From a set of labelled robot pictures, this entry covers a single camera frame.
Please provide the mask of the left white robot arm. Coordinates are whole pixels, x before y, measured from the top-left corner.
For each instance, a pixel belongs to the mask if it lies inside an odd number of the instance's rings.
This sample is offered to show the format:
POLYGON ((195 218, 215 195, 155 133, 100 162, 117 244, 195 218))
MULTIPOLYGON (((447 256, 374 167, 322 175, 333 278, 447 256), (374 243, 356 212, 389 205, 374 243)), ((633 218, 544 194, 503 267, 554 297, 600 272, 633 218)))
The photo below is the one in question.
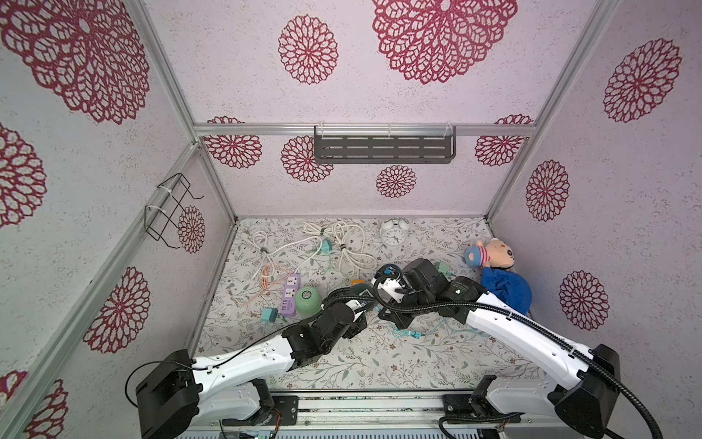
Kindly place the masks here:
POLYGON ((338 340, 366 327, 365 314, 374 305, 369 299, 337 297, 315 316, 239 351, 191 358, 181 349, 150 362, 152 371, 135 387, 142 437, 176 438, 190 424, 220 419, 265 421, 273 410, 266 378, 329 354, 338 340))

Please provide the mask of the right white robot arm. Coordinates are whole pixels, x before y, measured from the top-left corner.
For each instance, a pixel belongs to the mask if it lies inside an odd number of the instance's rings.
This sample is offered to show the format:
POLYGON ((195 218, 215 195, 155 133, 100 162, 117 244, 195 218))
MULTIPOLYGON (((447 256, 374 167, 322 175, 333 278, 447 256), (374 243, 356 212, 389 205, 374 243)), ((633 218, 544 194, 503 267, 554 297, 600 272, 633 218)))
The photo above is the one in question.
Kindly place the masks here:
POLYGON ((433 263, 418 259, 403 269, 382 266, 371 291, 401 329, 415 316, 436 312, 496 338, 544 371, 546 380, 540 384, 487 380, 482 397, 495 415, 540 414, 556 417, 589 438, 613 437, 608 424, 618 398, 624 397, 652 437, 663 435, 652 413, 621 382, 616 351, 563 338, 468 277, 448 280, 433 263))

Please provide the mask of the navy blue meat grinder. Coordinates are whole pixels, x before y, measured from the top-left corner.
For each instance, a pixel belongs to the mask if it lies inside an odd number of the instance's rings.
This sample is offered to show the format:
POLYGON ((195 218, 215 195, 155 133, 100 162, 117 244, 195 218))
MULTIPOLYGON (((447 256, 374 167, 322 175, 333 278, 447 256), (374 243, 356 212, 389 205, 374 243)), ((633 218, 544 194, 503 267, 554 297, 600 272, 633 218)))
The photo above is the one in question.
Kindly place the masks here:
POLYGON ((376 271, 375 280, 380 279, 380 281, 384 282, 385 280, 400 280, 402 278, 402 270, 398 265, 394 263, 387 263, 382 265, 380 269, 376 271))

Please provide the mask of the dark green meat grinder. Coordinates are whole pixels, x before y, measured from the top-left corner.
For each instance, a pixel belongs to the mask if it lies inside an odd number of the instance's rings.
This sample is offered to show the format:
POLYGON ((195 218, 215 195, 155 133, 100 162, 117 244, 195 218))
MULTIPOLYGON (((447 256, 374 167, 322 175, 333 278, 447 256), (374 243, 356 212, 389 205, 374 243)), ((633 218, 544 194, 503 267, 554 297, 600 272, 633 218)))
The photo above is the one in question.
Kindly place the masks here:
POLYGON ((356 313, 373 309, 377 304, 373 293, 373 287, 361 281, 354 281, 352 283, 349 290, 343 294, 342 302, 356 313))

